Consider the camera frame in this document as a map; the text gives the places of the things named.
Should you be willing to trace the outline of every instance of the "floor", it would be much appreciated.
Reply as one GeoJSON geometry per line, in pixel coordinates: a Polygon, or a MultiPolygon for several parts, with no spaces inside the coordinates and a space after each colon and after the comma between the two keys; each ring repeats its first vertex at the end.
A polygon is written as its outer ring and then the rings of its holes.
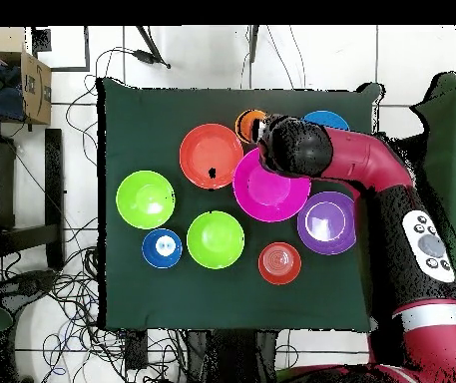
{"type": "MultiPolygon", "coordinates": [[[[53,51],[41,53],[40,59],[54,68],[84,66],[83,27],[50,28],[53,51]]],[[[296,88],[302,88],[304,80],[305,87],[314,90],[353,91],[366,82],[383,84],[386,94],[379,105],[378,125],[380,131],[391,137],[407,137],[423,131],[419,119],[408,107],[422,100],[435,74],[456,71],[456,26],[293,26],[305,76],[289,27],[271,25],[269,30],[296,88]]],[[[153,27],[155,43],[164,59],[172,64],[168,70],[162,65],[141,63],[123,53],[113,53],[111,58],[110,54],[102,55],[114,47],[147,50],[136,27],[89,27],[91,73],[95,73],[96,67],[99,76],[108,75],[133,87],[239,89],[241,84],[247,89],[247,68],[243,79],[240,78],[247,54],[245,31],[244,25],[153,27]]],[[[30,38],[28,31],[29,52],[30,38]]],[[[94,90],[70,108],[71,103],[93,86],[94,78],[86,76],[85,72],[55,72],[52,81],[51,127],[63,130],[68,239],[73,236],[72,229],[77,230],[97,216],[96,168],[85,157],[83,143],[93,161],[95,146],[90,138],[84,141],[82,133],[71,128],[66,120],[69,110],[70,123],[84,130],[89,127],[87,133],[96,139],[94,90]]],[[[252,87],[291,88],[264,25],[259,31],[252,87]]],[[[40,185],[44,183],[44,129],[34,126],[32,132],[28,132],[27,127],[20,129],[20,125],[15,124],[5,124],[2,128],[4,135],[18,131],[14,139],[19,157],[40,185]]],[[[19,162],[15,185],[16,225],[43,223],[44,194],[19,162]]],[[[97,235],[97,221],[93,220],[77,238],[84,247],[94,245],[97,235]]],[[[68,242],[66,248],[69,255],[78,247],[75,242],[68,242]]],[[[44,250],[32,248],[24,251],[14,270],[44,268],[45,265],[44,250]]],[[[67,265],[66,273],[75,274],[80,269],[80,261],[73,260],[67,265]]],[[[49,350],[56,346],[56,337],[49,335],[58,334],[62,338],[66,322],[61,307],[50,298],[38,300],[25,309],[16,336],[16,359],[21,374],[32,375],[39,382],[49,372],[46,360],[51,359],[49,350]]],[[[158,342],[166,338],[167,333],[151,330],[150,336],[158,342]]],[[[288,331],[280,332],[277,345],[287,344],[287,336],[288,331]]],[[[299,330],[291,331],[289,343],[293,346],[291,353],[286,352],[285,346],[277,350],[277,368],[295,361],[295,365],[355,364],[368,359],[364,334],[299,330]]],[[[164,348],[165,343],[152,347],[156,359],[162,357],[164,348]]],[[[47,383],[71,383],[76,373],[74,383],[123,383],[108,362],[99,357],[87,359],[87,350],[80,345],[69,345],[59,362],[59,368],[64,370],[51,374],[47,383]]],[[[168,377],[176,377],[176,368],[170,368],[168,377]]]]}

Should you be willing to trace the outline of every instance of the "red robot arm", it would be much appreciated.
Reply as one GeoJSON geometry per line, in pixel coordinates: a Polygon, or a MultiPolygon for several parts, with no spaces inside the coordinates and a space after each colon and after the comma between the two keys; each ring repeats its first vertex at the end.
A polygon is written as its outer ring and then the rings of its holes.
{"type": "MultiPolygon", "coordinates": [[[[378,322],[366,369],[398,383],[456,383],[456,274],[405,165],[383,140],[368,135],[280,115],[258,124],[266,169],[346,182],[365,202],[378,322]]],[[[341,377],[349,368],[330,371],[341,377]]]]}

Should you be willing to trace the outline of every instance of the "bowl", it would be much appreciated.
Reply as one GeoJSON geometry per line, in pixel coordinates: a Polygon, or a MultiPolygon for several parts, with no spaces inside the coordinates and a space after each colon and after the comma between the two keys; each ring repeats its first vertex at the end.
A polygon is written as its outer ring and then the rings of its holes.
{"type": "Polygon", "coordinates": [[[303,119],[305,121],[323,125],[325,127],[337,128],[339,130],[345,131],[350,130],[348,124],[343,118],[333,112],[328,112],[326,110],[318,110],[316,112],[309,113],[305,115],[303,119]]]}
{"type": "Polygon", "coordinates": [[[116,206],[123,220],[139,229],[164,224],[175,209],[175,192],[169,181],[152,171],[128,175],[116,192],[116,206]]]}
{"type": "Polygon", "coordinates": [[[311,181],[266,171],[259,163],[259,150],[254,149],[236,167],[232,188],[243,211],[257,220],[274,222],[300,211],[309,196],[311,181]]]}
{"type": "Polygon", "coordinates": [[[259,255],[257,268],[264,280],[273,285],[284,285],[296,279],[302,262],[298,251],[288,243],[274,242],[259,255]]]}
{"type": "Polygon", "coordinates": [[[243,157],[241,144],[223,125],[205,124],[192,129],[180,146],[180,167],[194,185],[217,190],[232,181],[243,157]]]}
{"type": "Polygon", "coordinates": [[[261,110],[246,110],[236,118],[234,122],[234,133],[243,143],[252,143],[250,130],[254,119],[263,120],[266,114],[261,110]]]}
{"type": "Polygon", "coordinates": [[[244,238],[238,221],[223,211],[207,211],[194,219],[187,232],[187,248],[201,266],[221,269],[241,256],[244,238]]]}
{"type": "Polygon", "coordinates": [[[180,237],[169,229],[152,230],[143,240],[143,258],[156,268],[174,266],[180,260],[182,250],[180,237]]]}
{"type": "Polygon", "coordinates": [[[305,246],[319,254],[345,252],[356,241],[353,210],[353,200],[344,193],[317,193],[298,214],[298,235],[305,246]]]}

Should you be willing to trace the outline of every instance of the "lime green bowl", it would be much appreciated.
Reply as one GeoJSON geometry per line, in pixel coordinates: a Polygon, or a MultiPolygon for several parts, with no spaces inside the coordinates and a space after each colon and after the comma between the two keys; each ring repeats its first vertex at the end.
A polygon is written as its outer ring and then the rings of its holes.
{"type": "Polygon", "coordinates": [[[243,251],[243,229],[223,211],[208,211],[194,219],[187,232],[187,248],[201,266],[220,269],[232,265],[243,251]]]}
{"type": "Polygon", "coordinates": [[[118,187],[116,206],[123,220],[138,229],[164,224],[175,209],[175,192],[162,175],[138,171],[127,176],[118,187]]]}

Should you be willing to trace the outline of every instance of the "navy blue bowl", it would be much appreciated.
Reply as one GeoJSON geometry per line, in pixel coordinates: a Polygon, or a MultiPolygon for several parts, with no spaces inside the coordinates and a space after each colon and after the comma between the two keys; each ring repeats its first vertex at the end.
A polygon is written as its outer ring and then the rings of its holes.
{"type": "Polygon", "coordinates": [[[174,266],[182,256],[182,242],[169,229],[155,229],[143,240],[143,258],[153,267],[169,268],[174,266]]]}

